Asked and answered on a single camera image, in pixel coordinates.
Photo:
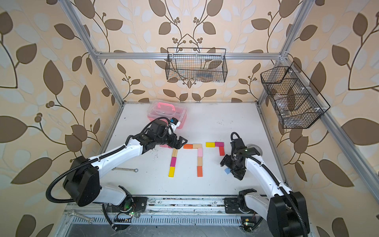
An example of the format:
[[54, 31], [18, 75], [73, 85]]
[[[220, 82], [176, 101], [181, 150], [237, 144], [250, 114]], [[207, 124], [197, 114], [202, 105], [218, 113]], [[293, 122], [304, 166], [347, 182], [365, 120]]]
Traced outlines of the light pink block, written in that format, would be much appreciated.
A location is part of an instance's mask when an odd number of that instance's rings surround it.
[[172, 149], [170, 146], [168, 146], [168, 145], [160, 145], [160, 147], [163, 147], [163, 148], [170, 148], [170, 149]]
[[203, 149], [202, 148], [198, 148], [197, 149], [197, 156], [198, 157], [203, 157]]

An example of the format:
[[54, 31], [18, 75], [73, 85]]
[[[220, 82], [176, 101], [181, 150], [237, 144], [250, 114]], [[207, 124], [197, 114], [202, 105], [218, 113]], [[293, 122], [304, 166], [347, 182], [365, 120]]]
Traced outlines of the wooden block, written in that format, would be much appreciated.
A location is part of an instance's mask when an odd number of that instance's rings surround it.
[[172, 151], [172, 157], [177, 157], [177, 154], [178, 154], [178, 150], [177, 149], [173, 149]]
[[193, 149], [202, 149], [202, 144], [193, 144], [192, 148]]
[[203, 166], [203, 157], [197, 157], [197, 166]]

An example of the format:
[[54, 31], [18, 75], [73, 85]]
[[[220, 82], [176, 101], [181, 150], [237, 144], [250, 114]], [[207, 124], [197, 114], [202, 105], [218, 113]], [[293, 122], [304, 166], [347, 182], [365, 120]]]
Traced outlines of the orange block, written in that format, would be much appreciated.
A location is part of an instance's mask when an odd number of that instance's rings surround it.
[[186, 144], [183, 146], [184, 149], [193, 149], [193, 144]]

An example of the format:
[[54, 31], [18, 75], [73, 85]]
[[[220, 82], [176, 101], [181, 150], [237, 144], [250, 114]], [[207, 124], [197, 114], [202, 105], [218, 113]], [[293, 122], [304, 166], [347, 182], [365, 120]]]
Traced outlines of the magenta block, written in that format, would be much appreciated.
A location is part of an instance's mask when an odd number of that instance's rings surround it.
[[176, 160], [177, 160], [176, 157], [172, 157], [172, 158], [171, 158], [171, 163], [170, 163], [170, 166], [171, 166], [171, 167], [175, 167], [175, 165], [176, 165]]
[[215, 147], [224, 147], [224, 142], [215, 142]]

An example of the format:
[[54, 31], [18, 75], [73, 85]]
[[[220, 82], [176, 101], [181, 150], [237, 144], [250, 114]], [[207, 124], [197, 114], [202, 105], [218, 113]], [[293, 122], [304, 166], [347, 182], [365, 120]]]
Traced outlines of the red block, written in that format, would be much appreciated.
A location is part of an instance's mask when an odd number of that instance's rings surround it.
[[224, 147], [219, 147], [219, 154], [220, 154], [220, 156], [222, 156], [222, 157], [225, 156], [225, 149], [224, 149]]

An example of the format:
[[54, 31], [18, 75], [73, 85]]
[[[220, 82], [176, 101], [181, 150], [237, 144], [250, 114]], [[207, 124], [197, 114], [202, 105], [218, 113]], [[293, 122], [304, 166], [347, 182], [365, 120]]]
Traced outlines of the yellow block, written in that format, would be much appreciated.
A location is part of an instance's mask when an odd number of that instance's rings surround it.
[[169, 168], [169, 175], [168, 175], [168, 177], [174, 177], [174, 174], [175, 174], [175, 167], [171, 166]]
[[216, 144], [215, 144], [215, 142], [206, 142], [206, 147], [207, 148], [215, 148]]

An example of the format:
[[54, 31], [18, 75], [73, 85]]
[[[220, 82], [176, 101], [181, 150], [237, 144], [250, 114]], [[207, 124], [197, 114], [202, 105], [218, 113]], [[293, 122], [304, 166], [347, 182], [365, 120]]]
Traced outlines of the pink plastic toolbox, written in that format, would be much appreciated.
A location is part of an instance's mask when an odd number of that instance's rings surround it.
[[187, 108], [178, 103], [155, 100], [148, 109], [147, 117], [150, 121], [158, 117], [176, 118], [180, 122], [177, 129], [182, 129], [187, 118]]

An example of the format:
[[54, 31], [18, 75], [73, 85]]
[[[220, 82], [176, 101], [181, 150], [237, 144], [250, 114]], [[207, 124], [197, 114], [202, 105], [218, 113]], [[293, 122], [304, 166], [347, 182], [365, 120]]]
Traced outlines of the red-orange block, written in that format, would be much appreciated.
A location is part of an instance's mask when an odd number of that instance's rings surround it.
[[197, 177], [203, 177], [202, 166], [197, 166]]

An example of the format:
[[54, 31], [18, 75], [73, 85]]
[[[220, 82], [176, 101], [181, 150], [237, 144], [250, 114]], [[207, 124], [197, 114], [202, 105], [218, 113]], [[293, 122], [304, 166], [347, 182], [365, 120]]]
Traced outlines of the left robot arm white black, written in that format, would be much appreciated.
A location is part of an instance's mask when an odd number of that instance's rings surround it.
[[[118, 146], [109, 152], [85, 159], [78, 157], [74, 160], [71, 168], [48, 186], [45, 196], [53, 203], [75, 202], [83, 207], [90, 203], [109, 203], [115, 206], [121, 205], [128, 196], [128, 192], [122, 186], [118, 188], [101, 185], [100, 179], [114, 168], [124, 162], [138, 157], [156, 145], [167, 145], [170, 148], [180, 149], [188, 142], [187, 139], [176, 134], [166, 135], [162, 138], [152, 139], [146, 134], [128, 136], [125, 144]], [[63, 188], [70, 195], [69, 199], [53, 197], [52, 189], [59, 181], [63, 181]]]

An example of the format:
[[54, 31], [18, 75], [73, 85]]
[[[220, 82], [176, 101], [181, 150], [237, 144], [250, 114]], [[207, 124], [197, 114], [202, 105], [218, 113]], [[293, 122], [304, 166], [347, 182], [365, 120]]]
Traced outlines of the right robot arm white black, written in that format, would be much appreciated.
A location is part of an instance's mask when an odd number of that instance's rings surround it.
[[226, 198], [226, 212], [258, 214], [268, 224], [274, 237], [306, 237], [310, 224], [305, 197], [293, 192], [266, 166], [259, 155], [224, 156], [221, 166], [230, 169], [233, 176], [243, 179], [249, 171], [258, 180], [265, 196], [255, 189], [239, 191], [237, 198]]

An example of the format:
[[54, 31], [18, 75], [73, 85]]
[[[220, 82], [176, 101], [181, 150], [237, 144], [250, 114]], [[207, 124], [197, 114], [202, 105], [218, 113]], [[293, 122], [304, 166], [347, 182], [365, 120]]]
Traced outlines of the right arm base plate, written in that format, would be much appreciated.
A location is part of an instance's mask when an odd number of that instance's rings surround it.
[[224, 207], [226, 214], [243, 214], [240, 210], [238, 198], [224, 198]]

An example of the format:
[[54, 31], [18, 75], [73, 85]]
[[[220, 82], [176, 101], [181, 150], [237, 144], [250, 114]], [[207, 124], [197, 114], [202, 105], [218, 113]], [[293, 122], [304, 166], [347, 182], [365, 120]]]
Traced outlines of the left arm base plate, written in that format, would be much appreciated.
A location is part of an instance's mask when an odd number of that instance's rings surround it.
[[122, 205], [122, 210], [131, 212], [143, 212], [147, 207], [147, 197], [127, 197]]

